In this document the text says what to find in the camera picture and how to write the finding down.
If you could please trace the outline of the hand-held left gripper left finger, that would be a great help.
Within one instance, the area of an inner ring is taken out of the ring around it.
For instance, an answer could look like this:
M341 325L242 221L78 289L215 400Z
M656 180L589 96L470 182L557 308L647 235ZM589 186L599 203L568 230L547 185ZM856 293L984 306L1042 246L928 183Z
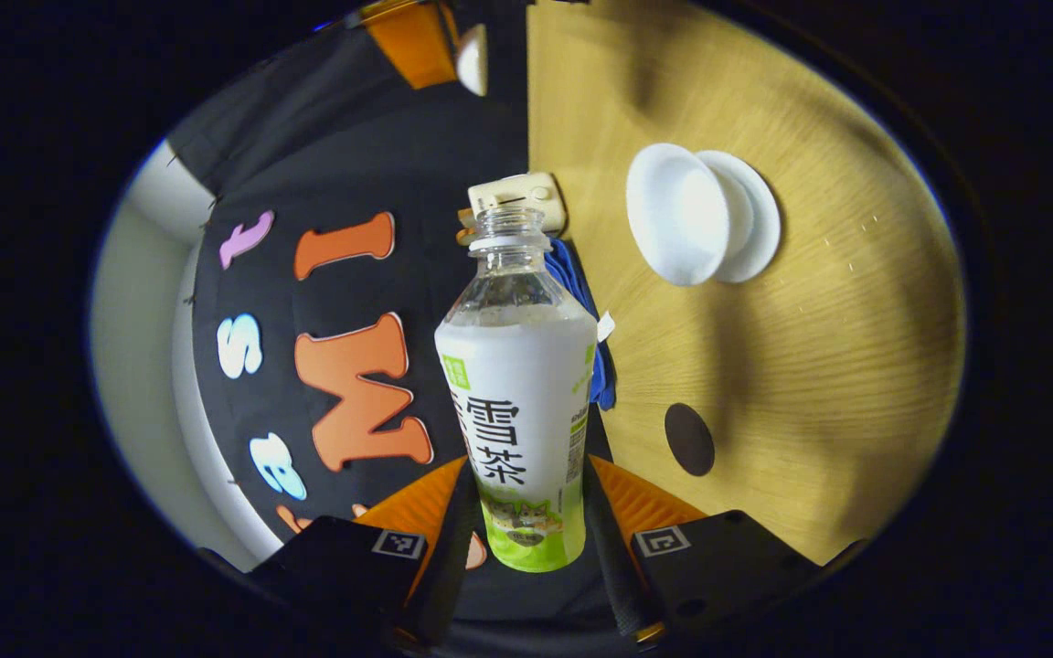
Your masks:
M329 644L433 649L452 624L477 520L473 471L457 458L354 520L311 521L246 582Z

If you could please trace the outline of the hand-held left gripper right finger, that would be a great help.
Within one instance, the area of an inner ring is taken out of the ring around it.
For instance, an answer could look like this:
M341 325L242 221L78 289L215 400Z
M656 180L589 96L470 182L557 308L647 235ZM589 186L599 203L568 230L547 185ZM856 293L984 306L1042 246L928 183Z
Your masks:
M641 653L735 629L822 571L746 512L706 514L596 455L582 495L619 633Z

